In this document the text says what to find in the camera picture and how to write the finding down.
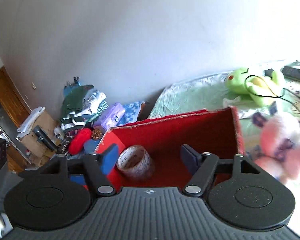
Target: red cardboard box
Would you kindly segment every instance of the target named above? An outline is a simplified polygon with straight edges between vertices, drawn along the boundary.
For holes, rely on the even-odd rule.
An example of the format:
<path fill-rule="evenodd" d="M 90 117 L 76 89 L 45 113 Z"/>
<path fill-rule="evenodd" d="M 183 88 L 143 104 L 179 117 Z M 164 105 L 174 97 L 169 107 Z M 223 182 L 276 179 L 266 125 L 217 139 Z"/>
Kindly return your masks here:
<path fill-rule="evenodd" d="M 242 135 L 236 108 L 200 110 L 186 114 L 148 119 L 109 129 L 96 152 L 111 144 L 121 153 L 127 147 L 142 145 L 155 163 L 153 176 L 146 181 L 133 181 L 115 167 L 108 179 L 116 190 L 121 187 L 179 187 L 190 180 L 180 158 L 180 147 L 190 145 L 197 152 L 211 152 L 223 159 L 243 154 Z"/>

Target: purple package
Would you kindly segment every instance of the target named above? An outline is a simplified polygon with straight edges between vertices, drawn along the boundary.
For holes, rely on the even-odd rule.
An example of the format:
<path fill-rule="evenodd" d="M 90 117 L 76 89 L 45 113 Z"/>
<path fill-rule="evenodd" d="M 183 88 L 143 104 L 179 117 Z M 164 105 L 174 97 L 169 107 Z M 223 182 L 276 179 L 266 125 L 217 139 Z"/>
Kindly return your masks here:
<path fill-rule="evenodd" d="M 99 129 L 103 134 L 110 128 L 117 126 L 120 119 L 125 114 L 124 107 L 118 102 L 109 106 L 96 120 L 92 127 Z"/>

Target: pink plush toy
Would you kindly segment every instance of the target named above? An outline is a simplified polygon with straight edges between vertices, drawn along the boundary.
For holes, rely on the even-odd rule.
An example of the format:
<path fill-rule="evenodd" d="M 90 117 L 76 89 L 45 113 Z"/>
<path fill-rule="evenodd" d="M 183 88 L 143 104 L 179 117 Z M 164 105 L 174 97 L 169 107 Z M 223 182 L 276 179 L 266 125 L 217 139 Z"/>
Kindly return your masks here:
<path fill-rule="evenodd" d="M 262 128 L 260 146 L 265 156 L 255 163 L 283 184 L 300 182 L 300 124 L 287 112 L 269 120 L 256 113 L 253 122 Z"/>

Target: roll of tape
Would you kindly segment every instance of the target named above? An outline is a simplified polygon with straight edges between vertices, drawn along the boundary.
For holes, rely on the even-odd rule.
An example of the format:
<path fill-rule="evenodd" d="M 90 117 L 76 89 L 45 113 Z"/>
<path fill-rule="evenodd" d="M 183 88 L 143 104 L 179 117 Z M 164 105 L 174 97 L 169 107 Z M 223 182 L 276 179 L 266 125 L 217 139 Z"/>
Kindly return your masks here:
<path fill-rule="evenodd" d="M 117 168 L 129 178 L 143 180 L 152 176 L 154 162 L 143 146 L 134 145 L 120 154 Z"/>

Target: yellow-green stuffed toy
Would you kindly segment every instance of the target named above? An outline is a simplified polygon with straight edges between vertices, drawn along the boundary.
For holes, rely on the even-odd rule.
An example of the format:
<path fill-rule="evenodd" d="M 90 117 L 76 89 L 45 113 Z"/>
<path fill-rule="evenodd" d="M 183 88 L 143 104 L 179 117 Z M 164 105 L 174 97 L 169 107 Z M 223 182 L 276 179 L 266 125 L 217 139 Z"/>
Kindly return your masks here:
<path fill-rule="evenodd" d="M 278 97 L 284 87 L 285 81 L 282 72 L 274 70 L 272 77 L 258 76 L 258 72 L 253 68 L 239 68 L 230 73 L 225 80 L 227 88 L 231 91 L 250 95 L 258 106 L 269 106 Z"/>

